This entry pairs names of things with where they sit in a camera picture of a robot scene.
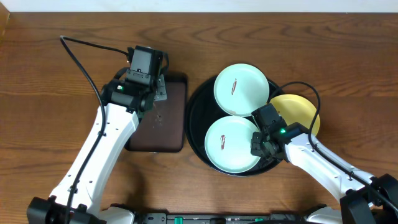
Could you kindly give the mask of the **yellow plate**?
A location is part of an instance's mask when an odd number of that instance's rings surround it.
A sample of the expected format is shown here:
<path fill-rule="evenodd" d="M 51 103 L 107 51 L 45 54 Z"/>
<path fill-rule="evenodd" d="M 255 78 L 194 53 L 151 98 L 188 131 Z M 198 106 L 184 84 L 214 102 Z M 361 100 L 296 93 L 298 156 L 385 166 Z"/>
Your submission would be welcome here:
<path fill-rule="evenodd" d="M 276 96 L 270 100 L 270 104 L 283 117 L 287 125 L 298 122 L 308 129 L 317 110 L 308 99 L 293 94 Z"/>

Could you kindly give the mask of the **mint green plate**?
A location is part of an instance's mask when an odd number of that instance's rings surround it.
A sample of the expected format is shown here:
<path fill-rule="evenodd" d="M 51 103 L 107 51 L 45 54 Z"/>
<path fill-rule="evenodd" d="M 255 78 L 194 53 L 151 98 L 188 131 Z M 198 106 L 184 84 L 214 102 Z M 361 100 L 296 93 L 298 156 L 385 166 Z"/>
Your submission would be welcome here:
<path fill-rule="evenodd" d="M 252 169 L 259 156 L 251 154 L 251 140 L 258 128 L 239 116 L 225 116 L 215 121 L 205 136 L 205 152 L 222 171 L 238 174 Z"/>
<path fill-rule="evenodd" d="M 219 73 L 213 92 L 218 106 L 224 112 L 247 117 L 266 104 L 270 87 L 266 76 L 258 68 L 237 63 Z"/>

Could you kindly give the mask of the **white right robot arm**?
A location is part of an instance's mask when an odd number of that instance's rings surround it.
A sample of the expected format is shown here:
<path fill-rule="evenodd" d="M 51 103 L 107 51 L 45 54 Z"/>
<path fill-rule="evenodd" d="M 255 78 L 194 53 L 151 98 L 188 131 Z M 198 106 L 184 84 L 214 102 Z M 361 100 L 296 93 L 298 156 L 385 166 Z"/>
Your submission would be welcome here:
<path fill-rule="evenodd" d="M 251 153 L 285 160 L 312 176 L 340 203 L 306 215 L 306 223 L 397 223 L 397 179 L 375 177 L 331 152 L 300 123 L 286 124 L 272 104 L 252 112 L 259 128 L 252 135 Z"/>

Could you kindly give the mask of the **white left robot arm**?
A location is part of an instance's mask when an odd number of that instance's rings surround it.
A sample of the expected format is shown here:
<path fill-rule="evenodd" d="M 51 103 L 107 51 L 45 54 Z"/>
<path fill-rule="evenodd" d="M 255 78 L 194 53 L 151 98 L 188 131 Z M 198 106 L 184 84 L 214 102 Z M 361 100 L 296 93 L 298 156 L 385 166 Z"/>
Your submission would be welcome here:
<path fill-rule="evenodd" d="M 133 223 L 133 212 L 101 211 L 100 203 L 124 145 L 158 99 L 169 56 L 141 46 L 127 56 L 130 66 L 103 86 L 95 122 L 71 168 L 49 198 L 34 197 L 29 204 L 29 223 Z"/>

